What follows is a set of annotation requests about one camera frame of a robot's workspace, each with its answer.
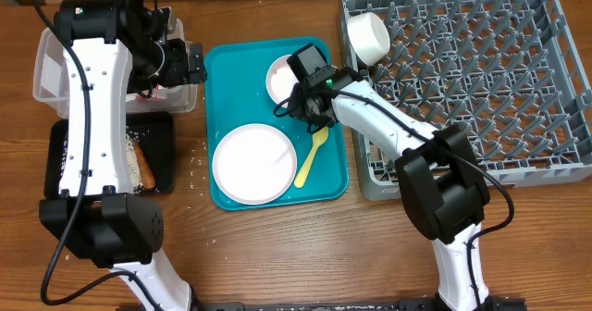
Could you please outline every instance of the wooden table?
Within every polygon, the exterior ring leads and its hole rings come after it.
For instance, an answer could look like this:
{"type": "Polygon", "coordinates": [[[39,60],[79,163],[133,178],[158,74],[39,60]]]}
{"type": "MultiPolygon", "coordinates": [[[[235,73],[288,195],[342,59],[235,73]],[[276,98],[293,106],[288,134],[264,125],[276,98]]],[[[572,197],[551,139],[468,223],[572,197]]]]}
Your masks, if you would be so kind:
{"type": "MultiPolygon", "coordinates": [[[[562,5],[589,71],[592,0],[562,0],[562,5]]],[[[172,6],[186,37],[202,42],[206,51],[219,44],[315,35],[339,60],[338,0],[172,6]]],[[[51,14],[55,10],[46,8],[51,14]]],[[[49,131],[58,116],[31,97],[42,22],[31,7],[19,7],[0,11],[0,23],[0,308],[45,310],[49,307],[40,302],[39,287],[56,239],[40,224],[37,205],[43,198],[49,131]]],[[[203,92],[194,111],[175,119],[177,186],[172,194],[155,198],[164,210],[166,253],[203,301],[393,301],[436,293],[432,247],[401,202],[370,202],[360,195],[349,131],[344,133],[351,183],[339,200],[230,213],[209,196],[203,92]]],[[[481,243],[491,292],[525,297],[530,310],[589,310],[590,180],[511,193],[515,221],[481,243]]],[[[506,214],[504,201],[492,192],[485,226],[506,214]]],[[[65,250],[50,294],[64,296],[103,274],[65,250]]],[[[123,283],[112,280],[53,309],[111,310],[134,303],[123,283]]]]}

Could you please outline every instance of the white cup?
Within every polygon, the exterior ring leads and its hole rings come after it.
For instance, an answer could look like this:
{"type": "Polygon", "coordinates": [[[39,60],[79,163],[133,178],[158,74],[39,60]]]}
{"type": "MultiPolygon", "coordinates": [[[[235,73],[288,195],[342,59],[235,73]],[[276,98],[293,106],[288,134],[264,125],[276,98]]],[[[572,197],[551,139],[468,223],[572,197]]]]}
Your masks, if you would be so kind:
{"type": "Polygon", "coordinates": [[[347,30],[353,51],[366,65],[373,66],[389,52],[389,32],[375,13],[351,17],[347,30]]]}

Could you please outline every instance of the white plate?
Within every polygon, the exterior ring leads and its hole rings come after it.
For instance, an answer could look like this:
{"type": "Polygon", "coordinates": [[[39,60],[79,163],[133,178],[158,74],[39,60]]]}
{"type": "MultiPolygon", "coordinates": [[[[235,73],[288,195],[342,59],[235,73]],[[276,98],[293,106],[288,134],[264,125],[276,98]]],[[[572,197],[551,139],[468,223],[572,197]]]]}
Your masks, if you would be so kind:
{"type": "Polygon", "coordinates": [[[294,84],[298,83],[296,75],[288,65],[290,56],[280,57],[274,61],[267,71],[265,86],[267,87],[267,93],[276,104],[290,97],[294,84]]]}
{"type": "Polygon", "coordinates": [[[264,124],[240,126],[214,151],[212,170],[220,190],[244,205],[279,198],[296,175],[296,150],[281,131],[264,124]]]}

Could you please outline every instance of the blue tray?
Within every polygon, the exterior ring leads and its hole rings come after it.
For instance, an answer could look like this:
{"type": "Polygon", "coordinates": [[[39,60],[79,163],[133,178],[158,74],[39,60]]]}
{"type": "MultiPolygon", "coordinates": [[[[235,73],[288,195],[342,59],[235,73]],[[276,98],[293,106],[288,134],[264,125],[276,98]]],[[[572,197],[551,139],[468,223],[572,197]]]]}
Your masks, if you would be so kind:
{"type": "MultiPolygon", "coordinates": [[[[210,166],[214,151],[226,134],[242,125],[263,123],[288,136],[296,149],[300,170],[313,145],[313,137],[306,132],[305,122],[290,117],[274,117],[272,111],[276,104],[267,94],[265,78],[267,70],[276,59],[292,54],[308,43],[318,46],[330,62],[327,45],[315,37],[219,45],[207,54],[205,116],[210,166]]],[[[270,203],[243,205],[231,200],[220,191],[210,170],[212,199],[226,210],[332,200],[345,192],[349,182],[343,130],[339,124],[329,130],[329,138],[319,148],[304,187],[297,189],[292,184],[285,193],[270,203]]]]}

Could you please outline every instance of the yellow utensil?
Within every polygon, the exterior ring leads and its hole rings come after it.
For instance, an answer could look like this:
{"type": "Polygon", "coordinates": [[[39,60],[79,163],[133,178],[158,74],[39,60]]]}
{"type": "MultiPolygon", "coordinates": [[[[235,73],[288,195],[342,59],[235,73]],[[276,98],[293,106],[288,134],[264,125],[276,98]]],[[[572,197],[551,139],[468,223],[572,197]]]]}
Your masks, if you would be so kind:
{"type": "Polygon", "coordinates": [[[327,127],[324,127],[322,130],[313,134],[313,148],[311,149],[311,152],[308,153],[304,164],[302,164],[302,167],[300,168],[300,171],[294,180],[294,186],[296,186],[296,188],[302,188],[302,186],[304,186],[304,183],[308,178],[308,173],[311,171],[313,161],[315,160],[316,151],[321,145],[323,145],[323,143],[325,143],[328,137],[329,128],[327,127]]]}

